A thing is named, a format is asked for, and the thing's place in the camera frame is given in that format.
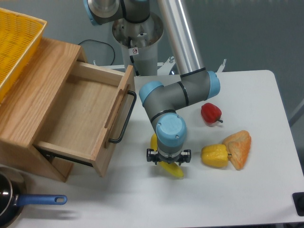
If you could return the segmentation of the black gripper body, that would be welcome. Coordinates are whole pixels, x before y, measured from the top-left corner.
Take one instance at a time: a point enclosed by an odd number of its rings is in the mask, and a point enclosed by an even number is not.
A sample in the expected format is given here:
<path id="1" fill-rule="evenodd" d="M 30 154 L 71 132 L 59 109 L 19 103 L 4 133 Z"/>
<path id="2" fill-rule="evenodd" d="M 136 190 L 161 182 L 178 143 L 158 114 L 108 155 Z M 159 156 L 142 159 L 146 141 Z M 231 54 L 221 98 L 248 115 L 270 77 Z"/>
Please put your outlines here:
<path id="1" fill-rule="evenodd" d="M 160 162 L 165 162 L 165 163 L 168 163 L 168 164 L 171 164 L 171 163 L 181 163 L 181 151 L 178 151 L 176 153 L 165 153 L 163 152 L 162 150 L 158 150 L 158 160 Z"/>

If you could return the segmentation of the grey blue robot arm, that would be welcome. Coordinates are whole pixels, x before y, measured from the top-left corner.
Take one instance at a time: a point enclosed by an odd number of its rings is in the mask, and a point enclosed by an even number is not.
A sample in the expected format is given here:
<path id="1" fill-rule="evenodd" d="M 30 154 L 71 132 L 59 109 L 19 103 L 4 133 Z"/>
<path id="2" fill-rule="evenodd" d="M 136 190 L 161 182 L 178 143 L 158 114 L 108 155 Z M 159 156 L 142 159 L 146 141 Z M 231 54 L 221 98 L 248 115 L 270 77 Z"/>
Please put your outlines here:
<path id="1" fill-rule="evenodd" d="M 180 81 L 163 85 L 151 81 L 139 91 L 142 105 L 156 133 L 157 148 L 147 150 L 148 162 L 190 162 L 184 150 L 186 123 L 179 109 L 210 99 L 220 92 L 217 75 L 202 61 L 183 0 L 158 1 L 162 17 L 150 11 L 147 0 L 86 0 L 84 6 L 93 25 L 113 23 L 112 33 L 126 50 L 125 64 L 133 65 L 138 76 L 156 63 L 143 57 L 167 31 Z"/>

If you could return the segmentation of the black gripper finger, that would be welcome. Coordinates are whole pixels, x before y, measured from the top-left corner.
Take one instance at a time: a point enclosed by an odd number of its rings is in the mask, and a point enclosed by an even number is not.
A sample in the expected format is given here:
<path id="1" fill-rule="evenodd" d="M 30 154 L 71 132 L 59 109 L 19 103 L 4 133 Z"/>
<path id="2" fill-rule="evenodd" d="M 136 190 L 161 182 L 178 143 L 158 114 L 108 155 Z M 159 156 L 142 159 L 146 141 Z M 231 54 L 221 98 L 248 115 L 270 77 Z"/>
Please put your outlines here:
<path id="1" fill-rule="evenodd" d="M 179 166 L 181 166 L 183 163 L 190 163 L 190 161 L 191 161 L 191 150 L 190 149 L 183 150 L 179 154 L 179 159 L 178 159 Z"/>
<path id="2" fill-rule="evenodd" d="M 157 165 L 157 163 L 159 161 L 158 152 L 152 148 L 148 148 L 146 150 L 146 160 L 147 160 L 147 162 L 153 162 L 155 165 Z"/>

